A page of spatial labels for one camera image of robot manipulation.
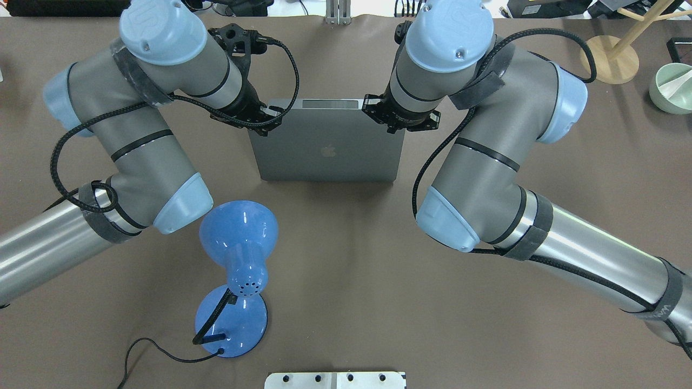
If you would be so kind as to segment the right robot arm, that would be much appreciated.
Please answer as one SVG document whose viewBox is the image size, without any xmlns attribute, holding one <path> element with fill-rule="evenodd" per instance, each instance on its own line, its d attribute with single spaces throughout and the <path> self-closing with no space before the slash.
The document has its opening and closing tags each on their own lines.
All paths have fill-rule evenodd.
<svg viewBox="0 0 692 389">
<path fill-rule="evenodd" d="M 418 227 L 463 253 L 528 261 L 592 290 L 665 341 L 690 353 L 690 273 L 651 256 L 516 184 L 536 143 L 563 138 L 596 78 L 590 49 L 561 29 L 500 37 L 480 1 L 427 1 L 396 30 L 400 47 L 385 92 L 363 111 L 398 130 L 435 130 L 443 98 L 467 111 L 440 144 L 450 151 L 422 205 Z"/>
</svg>

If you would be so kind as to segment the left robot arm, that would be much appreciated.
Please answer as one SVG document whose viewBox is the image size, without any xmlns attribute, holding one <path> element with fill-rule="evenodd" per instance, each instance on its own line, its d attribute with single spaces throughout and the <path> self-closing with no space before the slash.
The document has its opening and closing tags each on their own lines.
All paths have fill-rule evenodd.
<svg viewBox="0 0 692 389">
<path fill-rule="evenodd" d="M 185 101 L 266 136 L 287 114 L 248 79 L 251 52 L 267 45 L 282 42 L 237 25 L 208 30 L 181 1 L 132 1 L 108 48 L 51 79 L 45 106 L 66 128 L 49 161 L 60 200 L 2 235 L 2 307 L 146 227 L 170 234 L 209 212 L 210 192 L 159 109 Z M 117 172 L 68 190 L 58 158 L 80 133 L 96 136 Z"/>
</svg>

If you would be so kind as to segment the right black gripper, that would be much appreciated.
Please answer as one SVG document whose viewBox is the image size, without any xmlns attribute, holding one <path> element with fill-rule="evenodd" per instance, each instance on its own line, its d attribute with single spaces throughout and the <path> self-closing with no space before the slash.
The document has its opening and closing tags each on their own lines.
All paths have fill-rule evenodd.
<svg viewBox="0 0 692 389">
<path fill-rule="evenodd" d="M 387 132 L 394 135 L 398 130 L 432 131 L 439 128 L 441 113 L 435 109 L 427 112 L 412 112 L 398 106 L 386 95 L 366 94 L 362 111 L 379 125 L 386 125 Z"/>
</svg>

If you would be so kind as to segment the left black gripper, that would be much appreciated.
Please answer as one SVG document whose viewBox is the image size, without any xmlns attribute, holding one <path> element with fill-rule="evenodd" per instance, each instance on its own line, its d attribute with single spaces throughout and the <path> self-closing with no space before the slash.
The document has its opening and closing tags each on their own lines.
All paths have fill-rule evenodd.
<svg viewBox="0 0 692 389">
<path fill-rule="evenodd" d="M 243 98 L 236 101 L 225 108 L 221 108 L 220 112 L 235 120 L 239 120 L 245 123 L 257 124 L 261 122 L 270 121 L 277 118 L 280 113 L 284 113 L 284 108 L 279 108 L 279 106 L 266 106 L 266 104 L 255 98 Z M 227 125 L 235 126 L 236 128 L 247 128 L 252 130 L 259 136 L 267 136 L 269 132 L 281 125 L 282 119 L 279 118 L 273 121 L 269 125 L 262 126 L 246 126 L 238 125 L 237 123 L 232 123 L 228 119 L 218 117 L 214 113 L 210 114 L 210 118 L 213 120 L 225 123 Z"/>
</svg>

